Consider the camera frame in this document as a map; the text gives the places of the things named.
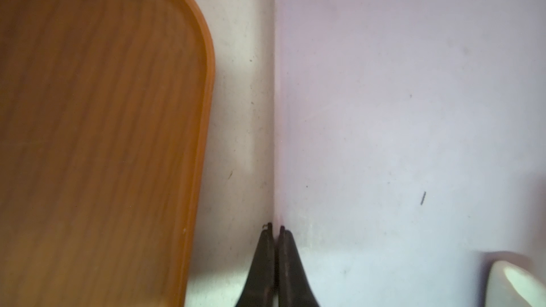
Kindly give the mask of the white dough piece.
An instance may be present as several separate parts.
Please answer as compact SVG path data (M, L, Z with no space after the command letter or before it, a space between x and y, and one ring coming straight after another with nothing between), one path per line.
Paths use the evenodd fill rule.
M507 261L493 263L485 307L545 307L545 285L525 269Z

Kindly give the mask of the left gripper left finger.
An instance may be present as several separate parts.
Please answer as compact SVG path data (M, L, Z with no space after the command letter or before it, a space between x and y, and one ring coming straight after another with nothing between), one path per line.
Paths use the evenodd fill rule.
M272 223L263 226L236 307L272 307L276 289L276 244Z

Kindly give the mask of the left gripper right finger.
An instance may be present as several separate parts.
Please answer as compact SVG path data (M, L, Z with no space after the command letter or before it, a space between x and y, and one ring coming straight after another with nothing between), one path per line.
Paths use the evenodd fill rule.
M280 307L319 307L294 236L284 226L280 227L278 238L278 297Z

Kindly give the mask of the lilac plastic cutting mat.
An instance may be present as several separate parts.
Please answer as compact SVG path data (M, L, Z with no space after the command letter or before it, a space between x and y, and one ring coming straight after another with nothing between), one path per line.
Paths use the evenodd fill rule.
M545 0L275 0L274 219L321 306L545 277Z

